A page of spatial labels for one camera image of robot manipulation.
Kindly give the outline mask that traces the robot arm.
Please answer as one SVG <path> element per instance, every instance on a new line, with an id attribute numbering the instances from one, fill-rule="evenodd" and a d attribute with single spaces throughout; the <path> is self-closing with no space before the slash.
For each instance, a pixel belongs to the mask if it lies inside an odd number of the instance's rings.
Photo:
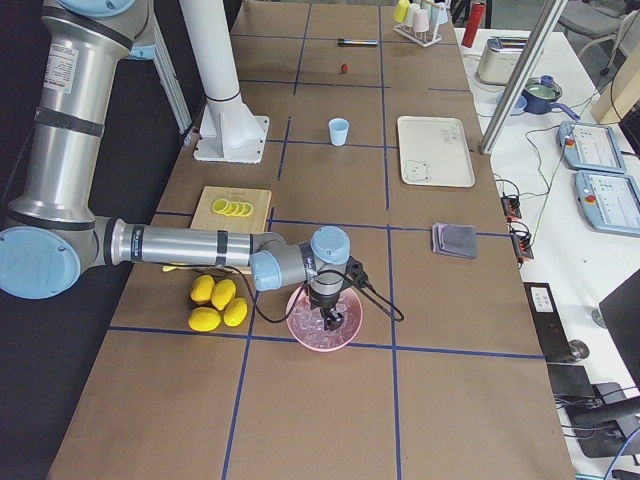
<path id="1" fill-rule="evenodd" d="M 117 63 L 153 38 L 149 1 L 48 1 L 51 45 L 23 194 L 1 234 L 1 287 L 44 299 L 69 289 L 89 268 L 133 263 L 247 267 L 259 291 L 301 283 L 324 327 L 344 325 L 337 304 L 361 265 L 348 235 L 316 230 L 288 244 L 275 233 L 156 228 L 97 217 L 88 206 Z"/>

